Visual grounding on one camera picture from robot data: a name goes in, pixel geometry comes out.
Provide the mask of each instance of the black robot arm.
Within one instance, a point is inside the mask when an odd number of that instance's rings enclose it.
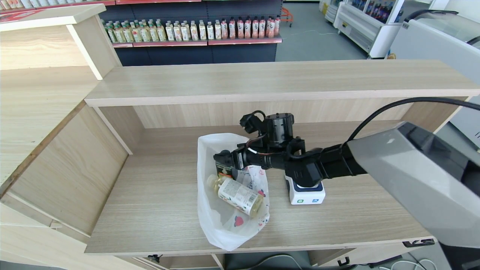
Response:
[[[256,116],[257,113],[263,115],[263,121]],[[291,113],[266,116],[257,110],[246,114],[240,125],[249,134],[258,132],[258,137],[237,145],[232,152],[223,150],[215,154],[214,160],[237,170],[249,165],[261,166],[265,170],[281,169],[303,187],[312,187],[323,179],[366,173],[346,144],[306,152],[305,141],[293,136],[293,124]]]

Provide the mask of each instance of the refrigerator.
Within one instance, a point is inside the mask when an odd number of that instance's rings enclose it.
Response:
[[[387,58],[438,59],[480,85],[480,24],[455,11],[415,12],[403,21]],[[480,104],[480,97],[470,102]],[[480,112],[461,108],[450,122],[480,149]]]

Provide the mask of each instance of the white cable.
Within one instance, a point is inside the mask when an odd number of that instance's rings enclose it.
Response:
[[[278,255],[273,255],[273,256],[270,256],[270,257],[266,257],[263,261],[257,263],[257,264],[254,265],[254,266],[251,266],[251,267],[248,267],[248,268],[243,268],[243,269],[235,269],[235,270],[250,270],[250,269],[254,269],[255,267],[260,266],[260,265],[263,264],[264,262],[266,262],[266,261],[268,261],[268,260],[270,260],[270,259],[273,259],[273,258],[277,258],[277,257],[288,257],[288,258],[292,259],[293,262],[295,262],[295,264],[298,266],[298,268],[299,268],[300,270],[303,270],[303,269],[301,268],[300,264],[297,263],[297,261],[295,260],[295,258],[292,257],[291,255],[288,255],[288,254],[278,254]]]
[[[434,270],[437,270],[437,266],[436,266],[435,263],[432,262],[431,260],[429,260],[429,259],[421,259],[419,262],[422,263],[423,261],[427,261],[427,262],[431,263],[431,264],[433,265],[433,269],[434,269]],[[397,262],[395,262],[395,263],[392,264],[392,267],[391,267],[391,268],[381,267],[381,266],[380,266],[378,269],[394,270],[393,267],[395,266],[395,264],[401,263],[401,262],[415,265],[415,268],[414,268],[413,270],[417,270],[417,267],[421,267],[421,269],[425,269],[422,265],[420,265],[420,264],[418,264],[418,263],[416,263],[416,262],[413,262],[413,261],[408,261],[408,260],[400,260],[400,261],[397,261]]]

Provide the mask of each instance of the gray floor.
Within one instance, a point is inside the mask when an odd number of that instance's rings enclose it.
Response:
[[[278,44],[276,61],[318,61],[365,59],[367,53],[348,37],[338,35],[318,10],[318,3],[284,3],[294,16],[290,28],[280,25],[283,42]]]

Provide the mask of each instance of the bottle label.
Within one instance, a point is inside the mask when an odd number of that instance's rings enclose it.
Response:
[[[236,209],[250,215],[253,203],[259,195],[237,181],[227,178],[218,190],[218,197]]]

